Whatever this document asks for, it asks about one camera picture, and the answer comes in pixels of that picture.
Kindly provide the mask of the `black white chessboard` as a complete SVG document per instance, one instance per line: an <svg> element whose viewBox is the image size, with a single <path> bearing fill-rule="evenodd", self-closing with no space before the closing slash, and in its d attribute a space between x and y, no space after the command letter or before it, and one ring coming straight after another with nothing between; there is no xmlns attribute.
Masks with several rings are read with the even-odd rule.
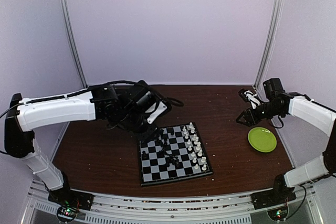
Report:
<svg viewBox="0 0 336 224"><path fill-rule="evenodd" d="M138 158L140 185L142 187L178 182L213 174L213 168L196 123L192 123L194 128L191 130L188 128L189 123L162 128L164 136L168 137L167 143L171 149L168 152L176 155L180 161L178 168L175 168L172 164L166 167L167 156L157 158L156 153L161 147L155 144L154 141L156 139L148 143L139 143ZM147 153L147 159L142 159L143 151ZM206 157L206 162L201 162L202 157ZM194 169L196 164L199 165L198 170ZM204 164L207 165L207 170L205 171L202 170Z"/></svg>

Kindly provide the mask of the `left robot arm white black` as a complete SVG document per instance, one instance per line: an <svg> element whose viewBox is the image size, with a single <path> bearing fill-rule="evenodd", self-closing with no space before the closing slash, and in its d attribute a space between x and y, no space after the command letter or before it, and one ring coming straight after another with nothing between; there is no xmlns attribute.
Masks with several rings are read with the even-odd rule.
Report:
<svg viewBox="0 0 336 224"><path fill-rule="evenodd" d="M159 132L155 120L168 109L165 98L143 80L108 82L42 98L23 98L17 93L2 114L3 154L22 160L58 200L71 205L75 192L41 148L36 131L61 128L70 122L107 121L109 127L119 127L148 142Z"/></svg>

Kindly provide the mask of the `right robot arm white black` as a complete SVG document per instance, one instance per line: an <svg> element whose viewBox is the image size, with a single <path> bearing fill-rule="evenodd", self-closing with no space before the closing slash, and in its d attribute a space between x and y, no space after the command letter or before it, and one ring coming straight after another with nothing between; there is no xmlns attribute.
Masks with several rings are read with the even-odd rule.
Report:
<svg viewBox="0 0 336 224"><path fill-rule="evenodd" d="M300 92L285 91L279 78L263 82L265 100L255 91L241 89L238 95L249 107L236 119L237 123L252 127L263 120L283 119L291 126L281 136L286 142L300 138L299 144L292 144L295 154L304 144L305 158L296 158L297 166L276 179L276 187L269 192L272 203L279 204L289 196L289 188L308 182L335 176L335 110Z"/></svg>

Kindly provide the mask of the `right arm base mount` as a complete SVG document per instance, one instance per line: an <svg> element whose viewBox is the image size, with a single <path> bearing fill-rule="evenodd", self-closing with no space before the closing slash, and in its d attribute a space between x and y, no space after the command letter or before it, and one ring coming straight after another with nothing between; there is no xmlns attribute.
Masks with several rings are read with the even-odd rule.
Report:
<svg viewBox="0 0 336 224"><path fill-rule="evenodd" d="M280 174L276 176L272 189L251 194L251 201L255 210L284 205L268 211L271 220L284 221L289 215L288 202L296 199L293 191L293 187L287 186L284 174Z"/></svg>

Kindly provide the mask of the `black pawn piece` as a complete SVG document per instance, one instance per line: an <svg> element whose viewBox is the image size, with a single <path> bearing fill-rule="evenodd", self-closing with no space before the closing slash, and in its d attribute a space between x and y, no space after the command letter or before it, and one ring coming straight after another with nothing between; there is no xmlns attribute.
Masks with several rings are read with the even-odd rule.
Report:
<svg viewBox="0 0 336 224"><path fill-rule="evenodd" d="M147 159L147 153L145 151L143 151L141 157L142 157L142 159Z"/></svg>

